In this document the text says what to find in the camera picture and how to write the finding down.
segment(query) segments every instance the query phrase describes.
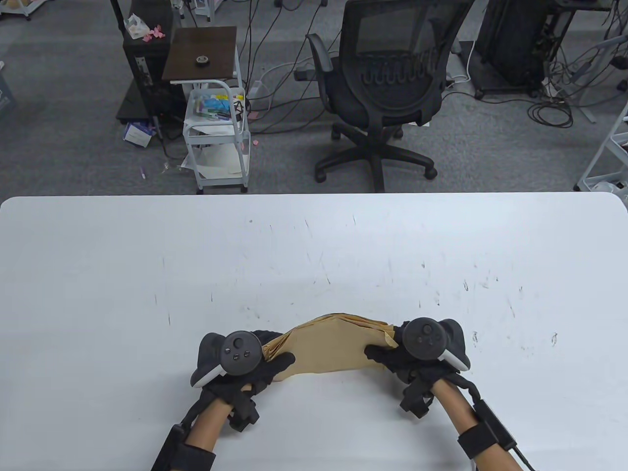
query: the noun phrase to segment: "gray carpet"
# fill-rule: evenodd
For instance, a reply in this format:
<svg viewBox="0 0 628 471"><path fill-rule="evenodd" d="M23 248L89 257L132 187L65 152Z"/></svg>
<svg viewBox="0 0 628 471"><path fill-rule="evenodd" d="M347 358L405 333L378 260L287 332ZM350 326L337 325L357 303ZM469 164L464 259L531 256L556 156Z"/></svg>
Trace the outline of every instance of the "gray carpet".
<svg viewBox="0 0 628 471"><path fill-rule="evenodd" d="M478 0L460 32L472 39L482 18L485 0ZM254 78L263 70L294 60L303 35L316 10L306 0L295 11L283 11L273 31L260 47ZM326 44L335 38L342 21L344 2L330 2L314 21L312 32ZM247 24L247 3L226 0L218 10L218 24L236 24L239 43ZM274 19L271 0L261 0L254 21L253 49ZM604 14L579 14L565 40L569 57L576 57L601 37ZM201 26L206 22L199 21ZM302 57L309 55L304 49ZM0 202L17 195L141 195L189 194L195 191L191 171L180 170L165 157L157 140L147 149L122 141L117 108L131 79L111 6L107 1L57 0L46 3L27 22L14 15L0 18L0 60L6 62L4 78L19 108L0 122ZM242 57L246 64L247 55ZM462 66L450 60L451 70ZM282 70L265 82L275 84ZM617 94L613 74L595 88L590 100ZM458 90L470 90L457 85ZM299 97L304 85L288 80L276 103ZM316 96L315 86L306 96ZM431 126L405 126L399 145L431 156L439 175L426 181L412 166L387 163L384 170L389 192L505 192L568 191L596 152L628 95L592 109L599 118L590 124L575 112L571 129L553 129L530 121L528 105L511 102L490 105L464 95L448 97ZM291 106L275 110L261 129L283 116ZM303 102L273 129L297 126L322 109L318 100ZM349 145L331 142L325 114L304 131L258 137L252 154L251 193L344 193L371 191L367 164L347 165L328 174L324 184L313 179L314 163ZM181 143L169 145L173 156L183 156ZM607 159L600 171L614 170ZM146 169L147 179L141 177ZM217 193L238 192L234 189Z"/></svg>

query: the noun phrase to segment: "black chair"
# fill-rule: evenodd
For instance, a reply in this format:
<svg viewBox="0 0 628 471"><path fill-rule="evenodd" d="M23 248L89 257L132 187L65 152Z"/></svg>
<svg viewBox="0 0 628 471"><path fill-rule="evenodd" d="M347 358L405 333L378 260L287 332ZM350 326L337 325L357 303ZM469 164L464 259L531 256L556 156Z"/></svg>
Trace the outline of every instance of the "black chair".
<svg viewBox="0 0 628 471"><path fill-rule="evenodd" d="M382 159L421 165L427 179L436 177L432 159L386 143L403 137L402 124L422 126L440 110L449 51L473 1L349 0L335 58L318 35L307 36L323 105L346 123L332 125L332 139L343 134L357 145L319 161L317 182L356 160L369 162L378 193Z"/></svg>

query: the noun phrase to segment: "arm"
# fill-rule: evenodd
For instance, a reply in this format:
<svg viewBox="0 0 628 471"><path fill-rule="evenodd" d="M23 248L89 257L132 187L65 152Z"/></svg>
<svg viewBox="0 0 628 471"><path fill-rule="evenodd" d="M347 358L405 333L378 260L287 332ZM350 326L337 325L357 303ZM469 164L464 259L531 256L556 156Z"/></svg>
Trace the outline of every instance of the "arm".
<svg viewBox="0 0 628 471"><path fill-rule="evenodd" d="M233 407L222 399L216 399L198 416L185 444L212 452L220 430L232 409Z"/></svg>
<svg viewBox="0 0 628 471"><path fill-rule="evenodd" d="M449 415L459 435L478 424L471 405L453 384L440 379L434 383L431 391ZM493 445L477 455L475 463L480 471L521 471L512 455L499 445Z"/></svg>

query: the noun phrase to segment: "cardboard box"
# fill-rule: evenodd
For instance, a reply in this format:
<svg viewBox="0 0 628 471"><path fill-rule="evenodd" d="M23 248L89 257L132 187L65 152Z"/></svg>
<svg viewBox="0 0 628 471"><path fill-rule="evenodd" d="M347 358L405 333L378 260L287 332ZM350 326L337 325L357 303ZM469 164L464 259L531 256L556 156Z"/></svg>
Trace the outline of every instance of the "cardboard box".
<svg viewBox="0 0 628 471"><path fill-rule="evenodd" d="M22 5L23 6L29 6L31 4L31 2L32 2L32 0L22 0ZM6 5L7 7L11 8L13 10L17 10L18 8L21 8L21 5L19 4L18 0L6 0L4 5Z"/></svg>

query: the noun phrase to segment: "paper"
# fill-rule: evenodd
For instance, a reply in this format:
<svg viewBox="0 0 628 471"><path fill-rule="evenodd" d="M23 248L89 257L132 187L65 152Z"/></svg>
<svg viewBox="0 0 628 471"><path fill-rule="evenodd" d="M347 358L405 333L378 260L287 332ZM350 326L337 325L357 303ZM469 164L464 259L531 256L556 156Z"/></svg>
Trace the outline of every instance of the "paper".
<svg viewBox="0 0 628 471"><path fill-rule="evenodd" d="M294 374L327 373L378 366L364 355L366 345L397 347L394 327L349 314L329 314L286 332L264 345L264 358L292 352L296 361L278 374L282 381Z"/></svg>

